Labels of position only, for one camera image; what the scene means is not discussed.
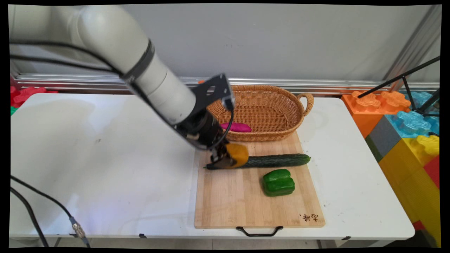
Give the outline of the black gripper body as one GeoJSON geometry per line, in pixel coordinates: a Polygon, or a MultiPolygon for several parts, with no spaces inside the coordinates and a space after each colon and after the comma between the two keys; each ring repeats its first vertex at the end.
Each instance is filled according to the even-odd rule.
{"type": "Polygon", "coordinates": [[[199,149],[213,150],[224,138],[224,130],[218,120],[204,109],[175,125],[187,141],[199,149]]]}

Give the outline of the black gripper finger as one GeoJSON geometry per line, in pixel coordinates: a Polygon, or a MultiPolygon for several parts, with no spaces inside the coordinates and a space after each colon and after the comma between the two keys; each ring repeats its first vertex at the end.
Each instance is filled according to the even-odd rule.
{"type": "Polygon", "coordinates": [[[214,147],[214,157],[227,157],[229,156],[227,150],[227,144],[230,142],[228,140],[222,140],[220,143],[214,147]]]}
{"type": "Polygon", "coordinates": [[[233,159],[227,151],[213,151],[210,170],[227,169],[233,165],[233,159]]]}

